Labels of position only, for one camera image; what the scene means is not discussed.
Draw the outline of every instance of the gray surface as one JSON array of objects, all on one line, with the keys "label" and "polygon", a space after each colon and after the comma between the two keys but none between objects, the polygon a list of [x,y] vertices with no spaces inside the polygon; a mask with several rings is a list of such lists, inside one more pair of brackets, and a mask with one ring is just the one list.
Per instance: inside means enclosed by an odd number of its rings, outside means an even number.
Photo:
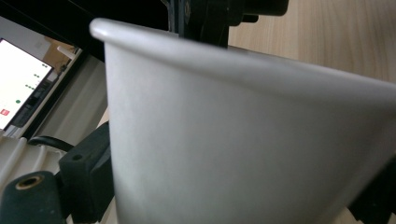
[{"label": "gray surface", "polygon": [[326,223],[396,148],[396,87],[95,20],[120,223]]}]

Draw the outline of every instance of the black bracket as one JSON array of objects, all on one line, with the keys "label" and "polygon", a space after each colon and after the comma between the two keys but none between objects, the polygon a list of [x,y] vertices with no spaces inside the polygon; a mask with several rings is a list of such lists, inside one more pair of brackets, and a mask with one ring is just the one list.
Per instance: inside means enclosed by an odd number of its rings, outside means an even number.
[{"label": "black bracket", "polygon": [[230,26],[282,16],[289,0],[168,0],[169,26],[180,37],[227,48]]},{"label": "black bracket", "polygon": [[396,157],[348,207],[356,220],[363,223],[387,224],[396,214]]},{"label": "black bracket", "polygon": [[114,197],[108,123],[59,161],[60,172],[35,172],[7,185],[0,223],[75,223],[102,219]]}]

